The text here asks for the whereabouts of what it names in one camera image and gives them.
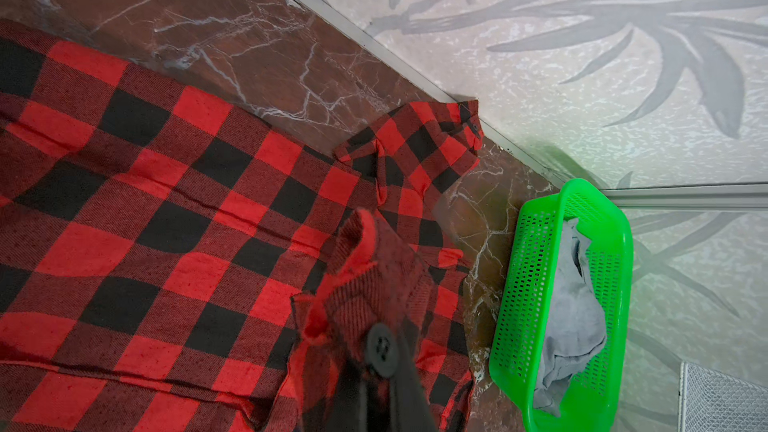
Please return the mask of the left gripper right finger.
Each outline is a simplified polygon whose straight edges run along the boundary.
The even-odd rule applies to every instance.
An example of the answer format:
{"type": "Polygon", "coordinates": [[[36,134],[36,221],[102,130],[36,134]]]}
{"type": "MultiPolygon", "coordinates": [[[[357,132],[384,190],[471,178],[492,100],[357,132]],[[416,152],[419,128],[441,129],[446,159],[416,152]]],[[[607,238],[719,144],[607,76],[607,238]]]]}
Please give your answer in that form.
{"type": "Polygon", "coordinates": [[[397,336],[398,360],[389,379],[390,427],[396,432],[436,432],[437,426],[429,408],[407,340],[397,336]]]}

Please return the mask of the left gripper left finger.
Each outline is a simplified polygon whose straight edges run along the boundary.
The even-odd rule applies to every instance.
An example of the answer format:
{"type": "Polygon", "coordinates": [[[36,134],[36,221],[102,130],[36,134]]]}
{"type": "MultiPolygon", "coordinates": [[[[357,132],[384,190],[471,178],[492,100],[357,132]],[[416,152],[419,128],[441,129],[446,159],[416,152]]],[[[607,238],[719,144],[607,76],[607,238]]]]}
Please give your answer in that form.
{"type": "Polygon", "coordinates": [[[360,370],[345,365],[340,373],[326,430],[366,432],[368,430],[368,385],[360,370]]]}

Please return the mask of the red black plaid shirt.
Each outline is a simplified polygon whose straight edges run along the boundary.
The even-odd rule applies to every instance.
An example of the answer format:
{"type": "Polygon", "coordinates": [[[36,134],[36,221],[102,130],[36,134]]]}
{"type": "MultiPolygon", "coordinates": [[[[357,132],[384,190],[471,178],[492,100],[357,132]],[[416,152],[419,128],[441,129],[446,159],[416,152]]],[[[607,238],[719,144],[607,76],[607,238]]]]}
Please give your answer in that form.
{"type": "Polygon", "coordinates": [[[397,336],[437,431],[474,381],[468,265],[435,220],[476,101],[324,155],[220,98],[1,24],[1,427],[318,431],[345,365],[392,431],[397,336]]]}

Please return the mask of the green plastic basket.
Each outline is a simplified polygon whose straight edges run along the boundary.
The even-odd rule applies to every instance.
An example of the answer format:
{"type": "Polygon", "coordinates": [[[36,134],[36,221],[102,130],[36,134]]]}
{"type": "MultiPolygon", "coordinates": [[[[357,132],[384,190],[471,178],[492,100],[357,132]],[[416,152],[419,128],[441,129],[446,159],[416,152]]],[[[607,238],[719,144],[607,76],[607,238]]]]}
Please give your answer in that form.
{"type": "Polygon", "coordinates": [[[518,218],[489,359],[495,385],[521,412],[528,431],[609,431],[623,376],[634,259],[624,213],[584,179],[526,202],[518,218]],[[563,226],[576,219],[596,300],[606,320],[606,345],[564,394],[559,416],[534,407],[563,226]]]}

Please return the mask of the grey shirt in basket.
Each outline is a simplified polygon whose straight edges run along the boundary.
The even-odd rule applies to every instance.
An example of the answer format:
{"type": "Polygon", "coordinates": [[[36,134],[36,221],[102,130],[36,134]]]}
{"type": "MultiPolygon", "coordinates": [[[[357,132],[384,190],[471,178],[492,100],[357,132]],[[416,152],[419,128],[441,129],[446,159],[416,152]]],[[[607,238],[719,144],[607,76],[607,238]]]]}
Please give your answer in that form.
{"type": "Polygon", "coordinates": [[[549,317],[534,388],[534,408],[555,417],[573,376],[583,372],[607,341],[605,313],[591,278],[591,240],[579,220],[563,224],[549,317]]]}

